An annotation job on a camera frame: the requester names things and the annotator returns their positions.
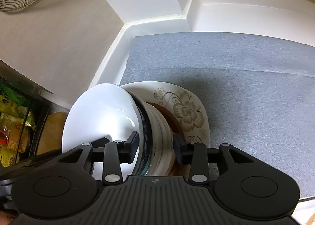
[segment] floral plate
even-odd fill
[[[169,110],[179,121],[186,142],[202,142],[210,146],[207,113],[202,102],[192,92],[177,85],[156,81],[135,82],[121,87],[145,102],[153,102]]]

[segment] flower pattern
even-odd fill
[[[163,105],[163,101],[165,100],[165,89],[163,87],[159,87],[155,90],[153,96],[155,99],[159,100],[159,105]]]
[[[180,124],[185,132],[201,128],[204,124],[204,116],[199,111],[200,107],[192,101],[192,97],[186,91],[179,95],[179,101],[174,104],[174,115],[180,118]]]

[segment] circular pad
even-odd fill
[[[58,163],[17,179],[12,199],[20,213],[55,219],[84,210],[97,193],[95,179],[82,167]]]
[[[264,163],[235,164],[216,180],[213,191],[226,209],[251,220],[290,215],[300,198],[290,176]]]
[[[241,182],[242,190],[250,196],[265,198],[273,195],[277,189],[277,184],[263,176],[252,176]]]
[[[58,197],[68,192],[71,182],[61,176],[47,176],[39,179],[34,190],[38,195],[43,197]]]

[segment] gray fabric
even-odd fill
[[[315,195],[315,48],[236,33],[136,37],[121,84],[164,81],[203,102],[211,146],[231,143]]]

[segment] snack package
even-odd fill
[[[34,117],[31,113],[31,111],[29,111],[29,113],[27,115],[25,125],[31,127],[33,130],[35,130],[35,128],[36,128]]]
[[[0,111],[17,118],[23,118],[26,115],[27,108],[18,106],[5,93],[0,94]]]
[[[17,150],[17,146],[19,144],[19,136],[21,133],[21,129],[23,127],[23,122],[21,122],[19,118],[15,118],[8,114],[1,114],[1,125],[5,126],[8,130],[7,144],[2,142],[3,145],[7,145],[8,149],[13,151]],[[21,142],[19,145],[19,152],[24,153],[27,149],[27,146],[30,144],[30,128],[28,126],[24,126]]]
[[[25,98],[23,95],[15,92],[6,85],[0,83],[0,95],[8,97],[11,101],[16,103],[18,106],[29,107],[31,102],[29,99]]]
[[[4,145],[0,144],[0,162],[4,167],[8,167],[14,164],[16,152],[14,150],[6,148]],[[16,162],[19,162],[20,156],[16,158]]]
[[[12,123],[10,127],[10,135],[9,135],[8,144],[7,144],[7,147],[9,149],[12,149],[14,151],[17,150],[21,129],[22,129],[21,124]],[[29,142],[30,142],[30,131],[29,131],[29,128],[25,126],[23,128],[21,142],[19,145],[20,153],[24,153],[26,151],[26,148],[29,145]]]
[[[9,129],[4,126],[0,125],[0,144],[7,145],[7,141],[9,140]]]

